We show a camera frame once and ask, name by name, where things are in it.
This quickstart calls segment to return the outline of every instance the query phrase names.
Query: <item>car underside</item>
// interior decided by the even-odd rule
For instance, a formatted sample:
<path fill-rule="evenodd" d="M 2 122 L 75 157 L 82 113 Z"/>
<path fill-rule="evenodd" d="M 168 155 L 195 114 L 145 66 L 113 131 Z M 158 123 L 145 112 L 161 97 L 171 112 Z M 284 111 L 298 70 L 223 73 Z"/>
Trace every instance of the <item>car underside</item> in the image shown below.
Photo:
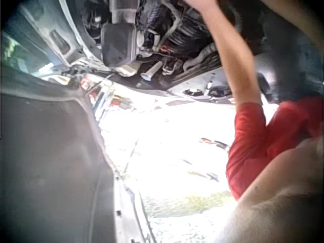
<path fill-rule="evenodd" d="M 264 6 L 237 0 L 220 6 L 256 56 L 261 90 L 272 102 Z M 46 60 L 42 66 L 53 63 L 50 74 L 113 74 L 113 82 L 142 93 L 231 104 L 217 47 L 202 16 L 185 1 L 34 0 L 14 16 L 3 30 L 4 43 L 18 42 Z"/>

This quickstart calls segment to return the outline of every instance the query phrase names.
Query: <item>man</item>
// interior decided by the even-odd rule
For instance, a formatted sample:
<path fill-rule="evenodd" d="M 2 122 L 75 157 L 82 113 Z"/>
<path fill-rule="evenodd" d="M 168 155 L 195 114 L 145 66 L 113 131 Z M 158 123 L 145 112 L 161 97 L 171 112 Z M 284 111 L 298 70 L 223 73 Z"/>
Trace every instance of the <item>man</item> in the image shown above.
<path fill-rule="evenodd" d="M 251 50 L 215 0 L 187 2 L 214 38 L 237 111 L 226 176 L 238 205 L 217 242 L 313 242 L 322 222 L 322 96 L 283 102 L 266 126 Z M 321 25 L 298 1 L 264 3 L 324 50 Z"/>

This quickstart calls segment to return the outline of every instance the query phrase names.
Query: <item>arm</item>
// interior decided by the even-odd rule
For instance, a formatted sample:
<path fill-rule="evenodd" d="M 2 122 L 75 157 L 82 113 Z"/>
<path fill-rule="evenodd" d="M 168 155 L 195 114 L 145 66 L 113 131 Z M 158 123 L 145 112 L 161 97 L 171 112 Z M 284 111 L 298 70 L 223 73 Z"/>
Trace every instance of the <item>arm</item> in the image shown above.
<path fill-rule="evenodd" d="M 294 24 L 324 52 L 324 28 L 307 6 L 300 0 L 261 0 L 268 8 Z"/>
<path fill-rule="evenodd" d="M 215 0 L 187 0 L 202 14 L 216 43 L 229 86 L 238 108 L 244 103 L 261 104 L 261 92 L 254 67 L 254 57 Z"/>

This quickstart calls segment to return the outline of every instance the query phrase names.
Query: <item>engine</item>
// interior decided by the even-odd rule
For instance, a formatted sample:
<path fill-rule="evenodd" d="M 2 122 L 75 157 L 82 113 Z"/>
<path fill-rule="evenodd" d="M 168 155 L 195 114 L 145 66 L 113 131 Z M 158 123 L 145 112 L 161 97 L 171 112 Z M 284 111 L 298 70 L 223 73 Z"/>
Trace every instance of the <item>engine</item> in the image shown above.
<path fill-rule="evenodd" d="M 216 47 L 201 15 L 178 0 L 91 0 L 85 4 L 84 26 L 102 50 L 106 66 L 122 76 L 136 75 L 151 81 L 180 74 L 201 63 Z M 226 15 L 240 29 L 240 18 L 231 7 Z"/>

